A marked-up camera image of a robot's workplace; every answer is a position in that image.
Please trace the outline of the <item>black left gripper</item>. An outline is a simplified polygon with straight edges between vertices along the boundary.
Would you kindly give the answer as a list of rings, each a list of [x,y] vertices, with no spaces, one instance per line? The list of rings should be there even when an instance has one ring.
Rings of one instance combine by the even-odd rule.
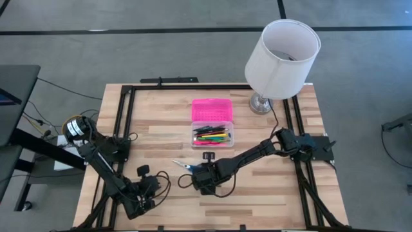
[[[153,200],[156,191],[160,189],[160,183],[156,176],[148,175],[149,166],[143,165],[137,168],[137,175],[141,178],[139,182],[132,182],[129,186],[127,196],[130,206],[127,208],[128,219],[134,219],[144,215],[155,207]]]

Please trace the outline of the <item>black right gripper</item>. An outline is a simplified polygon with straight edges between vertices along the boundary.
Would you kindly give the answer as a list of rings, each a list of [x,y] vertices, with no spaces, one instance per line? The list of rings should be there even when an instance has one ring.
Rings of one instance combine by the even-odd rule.
[[[216,187],[231,179],[232,175],[223,177],[219,174],[215,163],[215,152],[205,151],[202,154],[203,160],[207,162],[192,168],[192,185],[201,195],[216,195]]]

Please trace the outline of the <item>blue handled scissors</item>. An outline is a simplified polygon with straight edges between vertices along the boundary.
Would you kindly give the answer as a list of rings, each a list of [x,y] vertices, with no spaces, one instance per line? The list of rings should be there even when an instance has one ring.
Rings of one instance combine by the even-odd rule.
[[[179,165],[179,166],[187,169],[187,170],[190,171],[191,173],[193,173],[193,172],[192,172],[192,168],[194,167],[194,165],[184,164],[184,163],[182,163],[182,162],[180,162],[180,161],[178,161],[178,160],[173,160],[173,162],[174,162],[175,164],[177,164],[177,165]]]

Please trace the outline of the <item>black pen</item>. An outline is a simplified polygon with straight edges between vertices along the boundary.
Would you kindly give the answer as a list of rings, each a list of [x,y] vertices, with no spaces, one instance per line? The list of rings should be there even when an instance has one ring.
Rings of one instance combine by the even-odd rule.
[[[221,130],[225,130],[225,127],[224,126],[216,126],[216,127],[213,127],[213,129],[211,129],[211,130],[209,130],[209,131],[201,131],[201,132],[199,132],[199,133],[208,133],[208,132],[212,132],[212,131],[221,131]]]

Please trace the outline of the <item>clear box with pink lid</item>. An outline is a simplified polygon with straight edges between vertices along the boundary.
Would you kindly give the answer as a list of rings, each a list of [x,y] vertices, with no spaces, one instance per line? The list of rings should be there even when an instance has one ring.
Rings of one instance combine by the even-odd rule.
[[[234,125],[233,125],[233,109],[232,101],[230,99],[195,99],[192,101],[191,108],[191,146],[193,146],[194,135],[196,128],[204,126],[224,126],[228,130],[228,138],[230,141],[225,141],[227,147],[234,145]]]

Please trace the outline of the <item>white box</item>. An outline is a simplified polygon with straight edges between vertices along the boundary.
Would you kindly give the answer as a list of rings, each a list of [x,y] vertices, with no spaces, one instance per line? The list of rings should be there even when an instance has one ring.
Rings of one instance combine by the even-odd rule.
[[[57,146],[58,147],[64,149],[65,151],[68,151],[69,153],[72,153],[75,156],[80,157],[80,158],[81,158],[81,156],[80,156],[80,154],[77,150],[77,147],[80,147],[82,145],[84,145],[82,140],[74,140],[73,144],[72,144],[72,143],[69,143],[66,140],[64,135],[59,135],[57,137]],[[62,170],[67,170],[67,169],[72,169],[72,168],[73,168],[73,166],[69,166],[69,165],[63,164],[59,161],[55,161],[53,169],[55,171],[62,171]]]

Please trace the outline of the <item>lamp with white shade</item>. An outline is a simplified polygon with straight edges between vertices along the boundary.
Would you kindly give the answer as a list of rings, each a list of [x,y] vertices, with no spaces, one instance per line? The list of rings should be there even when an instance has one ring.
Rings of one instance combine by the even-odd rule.
[[[245,78],[254,90],[250,109],[266,114],[274,100],[297,95],[320,49],[319,36],[300,21],[280,19],[266,25],[245,65]]]

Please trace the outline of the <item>black desk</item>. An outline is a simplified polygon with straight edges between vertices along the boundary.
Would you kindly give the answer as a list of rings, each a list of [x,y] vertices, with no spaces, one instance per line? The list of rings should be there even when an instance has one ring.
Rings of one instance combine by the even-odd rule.
[[[20,159],[24,149],[86,169],[82,158],[17,127],[40,69],[39,65],[0,65],[0,88],[22,101],[20,105],[0,106],[0,202],[16,169],[27,174],[33,171],[34,162]]]

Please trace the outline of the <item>dark laptop screen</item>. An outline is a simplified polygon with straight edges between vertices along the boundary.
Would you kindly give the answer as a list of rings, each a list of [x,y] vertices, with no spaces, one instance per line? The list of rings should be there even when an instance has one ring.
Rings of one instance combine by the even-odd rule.
[[[0,88],[0,106],[20,105],[21,103],[19,98]]]

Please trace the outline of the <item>black stand leg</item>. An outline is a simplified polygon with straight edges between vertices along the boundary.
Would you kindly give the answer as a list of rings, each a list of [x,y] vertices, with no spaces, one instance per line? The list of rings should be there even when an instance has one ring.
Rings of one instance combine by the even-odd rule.
[[[384,123],[382,125],[383,131],[391,131],[395,128],[401,127],[404,127],[404,129],[408,133],[412,133],[412,113],[399,117],[391,122]]]

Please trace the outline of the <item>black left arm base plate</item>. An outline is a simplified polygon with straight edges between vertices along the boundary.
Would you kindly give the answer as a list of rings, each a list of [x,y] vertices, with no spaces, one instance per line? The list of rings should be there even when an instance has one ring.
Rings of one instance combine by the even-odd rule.
[[[105,139],[100,153],[110,162],[126,161],[129,158],[130,145],[130,139],[108,137]]]

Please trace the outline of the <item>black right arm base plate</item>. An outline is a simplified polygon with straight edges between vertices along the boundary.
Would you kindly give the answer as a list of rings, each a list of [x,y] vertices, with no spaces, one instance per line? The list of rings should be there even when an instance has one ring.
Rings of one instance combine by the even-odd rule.
[[[310,146],[306,146],[305,150],[299,150],[290,159],[302,162],[309,162],[311,160],[333,161],[332,147],[335,143],[335,140],[330,142],[329,137],[325,136],[310,137]]]

